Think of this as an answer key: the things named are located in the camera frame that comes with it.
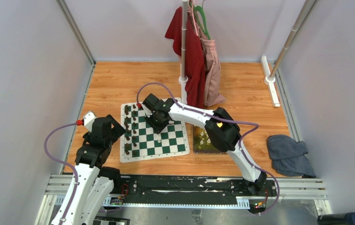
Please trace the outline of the green white chess board mat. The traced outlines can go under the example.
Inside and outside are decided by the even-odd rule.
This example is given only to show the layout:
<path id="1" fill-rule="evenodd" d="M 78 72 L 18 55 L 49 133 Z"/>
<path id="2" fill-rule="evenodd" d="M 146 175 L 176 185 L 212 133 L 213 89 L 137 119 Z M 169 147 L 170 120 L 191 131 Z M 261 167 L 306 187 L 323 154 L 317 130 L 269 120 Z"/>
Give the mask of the green white chess board mat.
<path id="1" fill-rule="evenodd" d="M 136 103 L 121 105 L 121 123 L 126 133 L 120 138 L 120 162 L 176 157 L 190 153 L 185 123 L 171 121 L 160 134 L 156 134 L 145 118 L 144 110 L 138 109 Z"/>

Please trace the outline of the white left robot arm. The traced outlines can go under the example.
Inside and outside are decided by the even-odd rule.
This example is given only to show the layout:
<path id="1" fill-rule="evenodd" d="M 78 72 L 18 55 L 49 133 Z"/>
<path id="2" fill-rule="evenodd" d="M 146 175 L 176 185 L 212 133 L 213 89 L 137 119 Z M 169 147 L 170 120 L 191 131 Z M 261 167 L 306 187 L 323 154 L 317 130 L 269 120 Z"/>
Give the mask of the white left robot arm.
<path id="1" fill-rule="evenodd" d="M 122 188 L 120 170 L 103 165 L 112 145 L 125 134 L 123 126 L 110 114 L 96 117 L 92 111 L 72 125 L 82 125 L 87 132 L 76 152 L 76 164 L 63 162 L 73 170 L 73 177 L 52 225 L 93 224 L 106 196 Z"/>

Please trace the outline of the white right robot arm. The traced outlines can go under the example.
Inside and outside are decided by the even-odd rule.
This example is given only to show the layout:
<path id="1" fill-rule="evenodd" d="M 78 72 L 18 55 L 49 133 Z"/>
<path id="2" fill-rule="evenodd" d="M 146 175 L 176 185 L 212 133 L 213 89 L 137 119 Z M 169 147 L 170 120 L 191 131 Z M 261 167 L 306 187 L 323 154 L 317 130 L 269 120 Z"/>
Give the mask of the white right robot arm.
<path id="1" fill-rule="evenodd" d="M 240 134 L 239 122 L 232 119 L 224 108 L 199 109 L 174 98 L 162 100 L 149 94 L 142 103 L 137 103 L 145 113 L 145 121 L 156 133 L 171 122 L 180 121 L 204 129 L 211 144 L 227 153 L 241 171 L 244 188 L 251 195 L 259 195 L 265 189 L 267 174 L 263 172 L 247 151 Z"/>

